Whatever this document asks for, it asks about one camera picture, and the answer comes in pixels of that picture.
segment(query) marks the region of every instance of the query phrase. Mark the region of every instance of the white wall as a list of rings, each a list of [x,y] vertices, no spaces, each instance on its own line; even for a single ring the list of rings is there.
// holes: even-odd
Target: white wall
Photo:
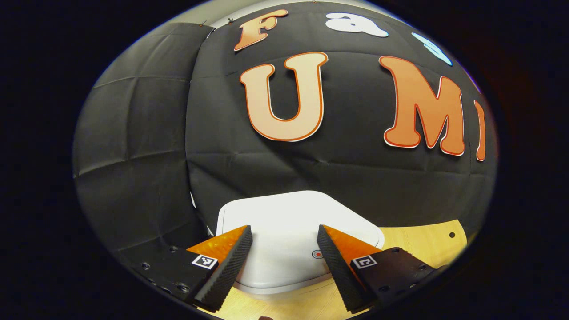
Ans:
[[[228,22],[228,18],[237,19],[244,15],[253,13],[255,11],[282,5],[285,3],[293,2],[312,2],[312,0],[211,0],[204,2],[174,18],[168,22],[191,22],[191,23],[205,23],[208,26],[219,28]],[[387,12],[386,10],[363,0],[326,0],[325,2],[343,3],[375,11],[385,14],[389,17],[397,19],[403,23],[401,19]]]

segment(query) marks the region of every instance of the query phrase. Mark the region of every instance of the bolt hole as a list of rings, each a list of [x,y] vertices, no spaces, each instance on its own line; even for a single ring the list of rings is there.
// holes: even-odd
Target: bolt hole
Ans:
[[[185,285],[185,284],[179,284],[179,285],[178,285],[178,289],[179,289],[180,291],[182,291],[182,292],[188,292],[188,291],[189,291],[188,286]]]

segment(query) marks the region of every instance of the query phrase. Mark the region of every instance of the wooden table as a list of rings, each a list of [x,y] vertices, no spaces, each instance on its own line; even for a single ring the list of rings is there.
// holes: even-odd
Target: wooden table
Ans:
[[[403,248],[433,268],[449,264],[467,244],[458,220],[380,230],[385,235],[384,249]],[[258,320],[261,316],[273,320],[344,320],[356,315],[346,311],[333,279],[296,291],[290,298],[263,301],[231,288],[221,310],[200,310],[226,320]]]

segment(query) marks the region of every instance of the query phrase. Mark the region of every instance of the black fabric backdrop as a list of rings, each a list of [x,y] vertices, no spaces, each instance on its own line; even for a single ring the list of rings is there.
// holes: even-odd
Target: black fabric backdrop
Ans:
[[[567,170],[563,150],[557,150],[567,132],[557,99],[564,92],[567,6],[378,4],[448,49],[491,105],[501,106],[501,153],[486,223],[465,254],[411,300],[366,316],[561,318],[567,314],[566,264],[560,259]],[[101,71],[141,35],[188,7],[187,1],[7,4],[3,169],[15,176],[4,185],[12,198],[3,247],[7,318],[195,317],[112,258],[82,213],[70,174],[76,122]]]
[[[239,26],[285,9],[268,37],[238,52]],[[371,19],[387,38],[328,28],[328,13]],[[299,2],[268,7],[216,29],[202,44],[189,89],[186,153],[196,205],[211,230],[227,202],[300,190],[324,192],[372,223],[407,227],[459,219],[470,239],[480,228],[492,196],[497,168],[496,132],[488,103],[452,53],[439,45],[453,66],[434,56],[412,36],[416,29],[359,7],[329,2]],[[270,63],[275,115],[291,118],[298,108],[290,56],[324,52],[321,67],[324,116],[318,131],[299,142],[271,141],[251,126],[241,74]],[[464,141],[461,157],[444,154],[439,143],[388,146],[383,133],[395,119],[395,87],[380,56],[395,56],[418,66],[434,92],[446,76],[462,91]],[[486,159],[476,161],[478,115],[486,114]],[[422,133],[417,114],[417,131]]]
[[[165,24],[101,75],[77,120],[73,177],[83,212],[115,252],[166,234],[205,239],[185,166],[186,101],[197,52],[211,27]]]

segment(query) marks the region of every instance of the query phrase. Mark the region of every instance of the orange letter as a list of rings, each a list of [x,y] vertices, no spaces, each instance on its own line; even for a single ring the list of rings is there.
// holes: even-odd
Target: orange letter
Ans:
[[[266,38],[268,34],[262,34],[261,29],[265,28],[265,30],[271,30],[277,25],[277,19],[275,17],[283,17],[287,14],[288,11],[280,9],[240,25],[239,28],[242,29],[241,40],[235,45],[234,50],[239,51]]]
[[[414,148],[421,136],[415,129],[415,111],[423,125],[427,146],[432,149],[447,124],[440,149],[447,154],[463,155],[464,128],[460,88],[447,77],[440,77],[439,93],[435,95],[427,80],[413,63],[391,56],[380,58],[395,82],[395,123],[384,134],[390,146]]]
[[[298,112],[289,120],[275,117],[271,107],[269,77],[275,72],[272,64],[263,64],[241,74],[245,85],[247,111],[253,128],[262,136],[278,141],[300,141],[314,134],[322,123],[324,101],[320,66],[328,61],[322,52],[292,56],[284,62],[293,70],[298,93]]]
[[[484,122],[484,110],[482,106],[475,100],[474,107],[478,112],[478,123],[480,124],[480,140],[478,142],[478,149],[476,149],[476,160],[484,161],[486,158],[486,123]]]

